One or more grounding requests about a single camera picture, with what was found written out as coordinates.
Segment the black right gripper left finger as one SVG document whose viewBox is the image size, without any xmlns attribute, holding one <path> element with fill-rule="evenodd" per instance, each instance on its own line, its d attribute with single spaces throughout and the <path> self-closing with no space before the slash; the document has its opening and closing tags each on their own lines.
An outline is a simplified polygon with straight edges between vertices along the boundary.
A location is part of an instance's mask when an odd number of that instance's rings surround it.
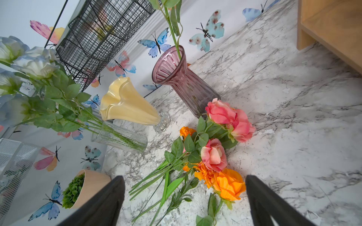
<svg viewBox="0 0 362 226">
<path fill-rule="evenodd" d="M 60 226 L 115 226 L 125 197 L 123 176 L 111 180 Z"/>
</svg>

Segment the orange flower front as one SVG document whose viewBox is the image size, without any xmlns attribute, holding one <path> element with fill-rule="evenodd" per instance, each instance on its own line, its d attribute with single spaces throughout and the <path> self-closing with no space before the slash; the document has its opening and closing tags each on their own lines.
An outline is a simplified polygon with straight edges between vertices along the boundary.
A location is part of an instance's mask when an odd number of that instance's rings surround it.
<svg viewBox="0 0 362 226">
<path fill-rule="evenodd" d="M 227 201 L 240 200 L 240 195 L 246 191 L 242 176 L 227 168 L 214 174 L 213 187 L 219 196 Z"/>
</svg>

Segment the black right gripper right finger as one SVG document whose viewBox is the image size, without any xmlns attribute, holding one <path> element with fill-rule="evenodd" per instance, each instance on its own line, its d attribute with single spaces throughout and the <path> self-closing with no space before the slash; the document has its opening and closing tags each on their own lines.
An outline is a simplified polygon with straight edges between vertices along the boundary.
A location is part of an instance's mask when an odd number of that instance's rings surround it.
<svg viewBox="0 0 362 226">
<path fill-rule="evenodd" d="M 292 206 L 273 192 L 257 176 L 247 175 L 246 189 L 250 212 L 255 226 L 313 226 Z"/>
</svg>

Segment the orange artificial flower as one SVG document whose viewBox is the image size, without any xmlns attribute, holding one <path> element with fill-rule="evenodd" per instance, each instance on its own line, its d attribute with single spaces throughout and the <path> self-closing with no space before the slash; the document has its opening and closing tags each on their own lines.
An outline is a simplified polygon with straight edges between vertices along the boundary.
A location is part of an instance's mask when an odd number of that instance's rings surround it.
<svg viewBox="0 0 362 226">
<path fill-rule="evenodd" d="M 180 37 L 183 33 L 181 24 L 181 6 L 182 0 L 148 0 L 155 10 L 161 11 L 166 22 L 170 27 L 171 36 L 175 44 L 179 59 L 182 58 L 180 53 Z"/>
</svg>

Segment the white rose stem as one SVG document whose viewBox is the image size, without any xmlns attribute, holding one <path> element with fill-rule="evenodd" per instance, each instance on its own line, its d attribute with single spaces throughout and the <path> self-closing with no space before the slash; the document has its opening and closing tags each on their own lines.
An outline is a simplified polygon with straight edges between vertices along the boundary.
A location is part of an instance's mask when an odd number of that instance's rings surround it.
<svg viewBox="0 0 362 226">
<path fill-rule="evenodd" d="M 1 126 L 14 127 L 30 118 L 28 97 L 21 94 L 1 96 Z"/>
<path fill-rule="evenodd" d="M 25 73 L 33 79 L 49 79 L 60 66 L 44 57 L 22 56 L 11 64 L 11 68 Z"/>
<path fill-rule="evenodd" d="M 57 52 L 54 49 L 46 49 L 41 47 L 34 47 L 28 51 L 25 52 L 26 56 L 31 57 L 38 57 L 42 56 L 46 59 L 49 59 L 51 61 L 59 61 L 59 58 L 57 57 Z"/>
<path fill-rule="evenodd" d="M 22 86 L 22 81 L 13 72 L 1 72 L 1 96 L 17 94 Z"/>
<path fill-rule="evenodd" d="M 10 65 L 30 48 L 15 36 L 1 37 L 1 63 Z"/>
</svg>

